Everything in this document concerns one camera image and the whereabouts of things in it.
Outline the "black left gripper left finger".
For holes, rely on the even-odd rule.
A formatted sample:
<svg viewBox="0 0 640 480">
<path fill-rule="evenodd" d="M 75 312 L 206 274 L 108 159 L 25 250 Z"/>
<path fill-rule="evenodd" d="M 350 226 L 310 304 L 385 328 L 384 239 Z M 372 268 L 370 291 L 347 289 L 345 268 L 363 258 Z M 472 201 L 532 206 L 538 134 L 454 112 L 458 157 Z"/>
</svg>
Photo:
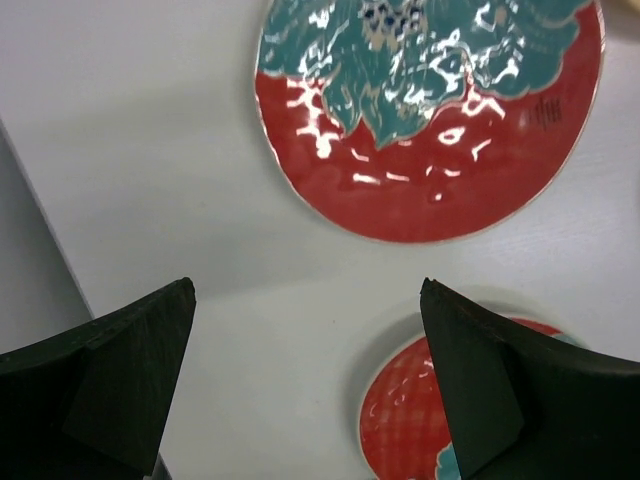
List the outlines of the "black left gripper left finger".
<svg viewBox="0 0 640 480">
<path fill-rule="evenodd" d="M 2 478 L 170 478 L 159 448 L 195 310 L 182 278 L 2 354 Z"/>
</svg>

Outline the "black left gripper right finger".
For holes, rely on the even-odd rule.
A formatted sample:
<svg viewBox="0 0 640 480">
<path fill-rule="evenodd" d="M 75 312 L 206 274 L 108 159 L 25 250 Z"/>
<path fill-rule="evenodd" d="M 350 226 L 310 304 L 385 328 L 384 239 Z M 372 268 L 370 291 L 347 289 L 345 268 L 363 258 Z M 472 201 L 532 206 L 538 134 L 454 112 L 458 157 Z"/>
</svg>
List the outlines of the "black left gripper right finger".
<svg viewBox="0 0 640 480">
<path fill-rule="evenodd" d="M 420 309 L 464 479 L 636 479 L 639 365 L 426 279 Z"/>
</svg>

